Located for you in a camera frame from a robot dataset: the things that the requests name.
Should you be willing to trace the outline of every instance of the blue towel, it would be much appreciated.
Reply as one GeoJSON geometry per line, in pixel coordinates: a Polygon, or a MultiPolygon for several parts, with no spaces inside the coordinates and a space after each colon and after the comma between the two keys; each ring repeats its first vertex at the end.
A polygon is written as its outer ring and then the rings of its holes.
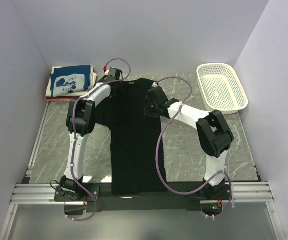
{"type": "Polygon", "coordinates": [[[68,66],[55,68],[50,75],[52,97],[77,93],[89,88],[91,66],[68,66]]]}

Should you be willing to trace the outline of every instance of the table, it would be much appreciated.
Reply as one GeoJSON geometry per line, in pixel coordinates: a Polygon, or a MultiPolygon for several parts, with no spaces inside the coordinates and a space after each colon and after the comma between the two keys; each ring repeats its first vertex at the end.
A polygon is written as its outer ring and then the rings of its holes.
{"type": "MultiPolygon", "coordinates": [[[[171,77],[171,74],[131,74],[128,81],[139,78],[158,81],[171,77]]],[[[189,81],[193,94],[186,104],[206,110],[196,74],[176,74],[189,81]]],[[[169,99],[183,100],[190,89],[178,79],[165,80],[160,84],[169,99]]],[[[66,118],[69,103],[51,102],[48,106],[41,135],[34,156],[34,166],[30,184],[48,184],[60,180],[64,175],[69,155],[69,132],[66,118]]],[[[258,181],[257,170],[244,133],[238,113],[225,115],[225,119],[234,135],[234,142],[227,155],[226,167],[233,181],[258,181]]],[[[168,119],[162,118],[162,127],[168,119]]],[[[195,129],[182,123],[174,122],[163,137],[164,162],[169,182],[201,181],[206,171],[206,154],[200,146],[195,129]]],[[[84,178],[94,183],[110,183],[111,170],[111,135],[110,130],[96,124],[88,139],[84,157],[84,178]]]]}

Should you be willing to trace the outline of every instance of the black wire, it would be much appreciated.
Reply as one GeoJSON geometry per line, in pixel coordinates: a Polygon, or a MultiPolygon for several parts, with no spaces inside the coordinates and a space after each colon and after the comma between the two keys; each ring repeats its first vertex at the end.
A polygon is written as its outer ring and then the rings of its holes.
{"type": "Polygon", "coordinates": [[[56,182],[58,185],[60,185],[60,183],[58,181],[56,181],[56,180],[53,180],[53,181],[50,182],[50,187],[56,191],[56,188],[53,187],[52,182],[56,182]]]}

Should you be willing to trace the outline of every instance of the cartoon character print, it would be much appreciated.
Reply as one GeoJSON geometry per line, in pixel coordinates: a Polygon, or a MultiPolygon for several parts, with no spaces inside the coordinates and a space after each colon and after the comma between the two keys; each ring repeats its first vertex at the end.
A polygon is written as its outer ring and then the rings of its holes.
{"type": "Polygon", "coordinates": [[[76,89],[76,76],[71,76],[68,81],[65,81],[64,78],[60,79],[57,83],[56,83],[56,87],[59,88],[59,87],[63,87],[62,91],[66,91],[68,92],[69,94],[72,94],[74,93],[73,90],[76,89]]]}

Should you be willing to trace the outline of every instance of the perforated basket bottom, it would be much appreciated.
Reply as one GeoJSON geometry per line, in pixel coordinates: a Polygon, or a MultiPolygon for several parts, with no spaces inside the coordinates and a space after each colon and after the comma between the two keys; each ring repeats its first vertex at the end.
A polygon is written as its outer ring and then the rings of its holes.
{"type": "Polygon", "coordinates": [[[204,75],[201,84],[210,105],[219,110],[234,110],[236,103],[231,95],[232,88],[228,79],[220,74],[204,75]]]}

